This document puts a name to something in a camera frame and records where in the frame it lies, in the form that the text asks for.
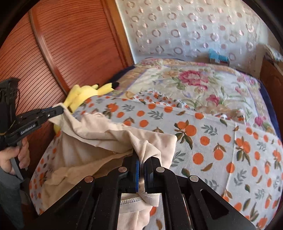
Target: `beige cloth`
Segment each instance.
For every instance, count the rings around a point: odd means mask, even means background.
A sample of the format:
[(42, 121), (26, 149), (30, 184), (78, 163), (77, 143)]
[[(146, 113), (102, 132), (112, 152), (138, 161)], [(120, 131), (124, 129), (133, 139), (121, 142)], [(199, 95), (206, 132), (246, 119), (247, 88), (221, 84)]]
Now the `beige cloth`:
[[(53, 161), (54, 172), (42, 186), (45, 210), (84, 177), (105, 176), (121, 166), (133, 148), (142, 164), (155, 156), (169, 168), (174, 156), (176, 136), (113, 123), (100, 113), (84, 114), (78, 121), (64, 107), (62, 115), (49, 121), (59, 125), (63, 133)], [(142, 229), (149, 221), (151, 206), (158, 206), (158, 202), (159, 194), (147, 194), (144, 178), (140, 178), (137, 194), (122, 194), (118, 228)]]

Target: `floral bedspread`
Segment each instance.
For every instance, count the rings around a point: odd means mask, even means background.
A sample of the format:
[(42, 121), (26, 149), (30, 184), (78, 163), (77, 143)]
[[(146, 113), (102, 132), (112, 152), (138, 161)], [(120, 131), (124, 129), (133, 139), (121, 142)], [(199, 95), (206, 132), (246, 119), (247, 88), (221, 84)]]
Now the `floral bedspread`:
[(129, 99), (155, 88), (198, 112), (229, 114), (243, 109), (247, 126), (275, 132), (258, 81), (226, 66), (148, 58), (118, 82), (120, 87), (110, 96)]
[[(101, 112), (114, 122), (177, 136), (170, 169), (198, 175), (258, 229), (271, 221), (282, 193), (282, 143), (255, 127), (192, 111), (179, 100), (148, 91), (135, 99), (94, 96), (74, 116)], [(42, 211), (41, 186), (50, 177), (59, 133), (42, 156), (30, 183), (32, 202)], [(145, 229), (165, 229), (162, 201)]]

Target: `wooden wardrobe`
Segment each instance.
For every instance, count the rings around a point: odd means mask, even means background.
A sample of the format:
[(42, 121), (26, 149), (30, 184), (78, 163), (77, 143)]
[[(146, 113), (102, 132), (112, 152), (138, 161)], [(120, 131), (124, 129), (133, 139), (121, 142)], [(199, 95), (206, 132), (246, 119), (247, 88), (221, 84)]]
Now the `wooden wardrobe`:
[[(103, 85), (132, 64), (115, 0), (40, 0), (0, 48), (0, 81), (21, 79), (19, 114), (64, 101), (75, 84)], [(53, 137), (49, 122), (28, 137), (30, 177)]]

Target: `metal screw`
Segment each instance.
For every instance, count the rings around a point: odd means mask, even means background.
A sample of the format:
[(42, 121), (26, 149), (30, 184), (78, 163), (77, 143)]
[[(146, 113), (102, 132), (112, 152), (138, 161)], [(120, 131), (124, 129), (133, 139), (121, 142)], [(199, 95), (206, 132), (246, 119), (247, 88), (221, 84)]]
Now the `metal screw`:
[(192, 176), (190, 176), (190, 180), (191, 180), (192, 182), (198, 182), (198, 177), (195, 176), (195, 175), (192, 175)]
[(165, 171), (165, 169), (163, 167), (157, 167), (156, 171), (159, 173), (163, 173)]
[(120, 168), (118, 169), (118, 171), (121, 172), (121, 173), (124, 173), (124, 172), (127, 171), (127, 168), (126, 168), (126, 167), (120, 167)]
[(87, 183), (93, 182), (93, 177), (92, 176), (86, 176), (85, 182), (87, 182)]

